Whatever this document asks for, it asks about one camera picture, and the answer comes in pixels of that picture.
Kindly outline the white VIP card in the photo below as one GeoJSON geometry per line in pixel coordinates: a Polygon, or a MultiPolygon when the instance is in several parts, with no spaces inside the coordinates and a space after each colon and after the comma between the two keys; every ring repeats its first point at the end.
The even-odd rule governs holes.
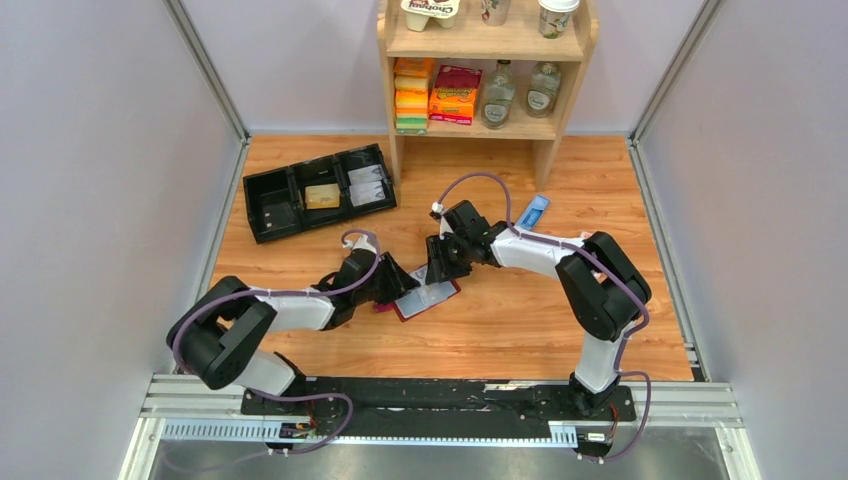
{"type": "Polygon", "coordinates": [[[382,182],[384,179],[383,168],[379,164],[367,165],[347,172],[351,185],[382,182]]]}

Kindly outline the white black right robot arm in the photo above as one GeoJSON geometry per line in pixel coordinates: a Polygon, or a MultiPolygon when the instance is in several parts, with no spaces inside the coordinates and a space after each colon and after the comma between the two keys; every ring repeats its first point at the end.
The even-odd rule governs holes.
{"type": "Polygon", "coordinates": [[[430,213],[440,231],[426,240],[429,284],[469,275],[474,264],[517,268],[556,279],[574,318],[585,332],[580,359],[569,378],[573,410],[592,419],[605,411],[620,382],[619,366],[628,335],[647,319],[652,292],[615,239],[596,232],[567,239],[519,229],[507,221],[490,224],[463,200],[430,213]]]}

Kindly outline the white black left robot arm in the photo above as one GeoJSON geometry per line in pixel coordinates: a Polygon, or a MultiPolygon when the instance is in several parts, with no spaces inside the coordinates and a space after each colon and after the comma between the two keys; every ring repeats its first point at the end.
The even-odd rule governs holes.
{"type": "Polygon", "coordinates": [[[358,306],[389,305],[419,285],[390,253],[366,248],[353,249],[337,271],[303,291],[270,295],[226,276],[171,327],[166,344],[208,388],[260,390],[279,413],[290,415],[306,399],[304,385],[295,380],[301,373],[281,354],[262,351],[264,337],[335,329],[358,306]]]}

